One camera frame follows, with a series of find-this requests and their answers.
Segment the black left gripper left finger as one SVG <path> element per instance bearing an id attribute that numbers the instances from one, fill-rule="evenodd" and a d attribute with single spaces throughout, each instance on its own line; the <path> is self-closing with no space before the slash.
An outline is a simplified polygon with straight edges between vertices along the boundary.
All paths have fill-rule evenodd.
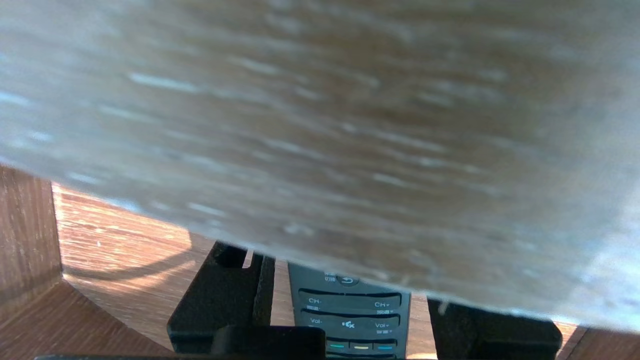
<path id="1" fill-rule="evenodd" d="M 209 353 L 215 333 L 227 326 L 269 326 L 275 259 L 216 242 L 167 322 L 178 354 Z"/>

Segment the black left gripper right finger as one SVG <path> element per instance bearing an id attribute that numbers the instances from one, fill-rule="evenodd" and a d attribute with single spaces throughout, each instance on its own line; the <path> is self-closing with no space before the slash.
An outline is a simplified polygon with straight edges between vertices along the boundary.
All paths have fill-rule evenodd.
<path id="1" fill-rule="evenodd" d="M 555 323 L 427 301 L 439 360 L 554 360 L 563 335 Z"/>

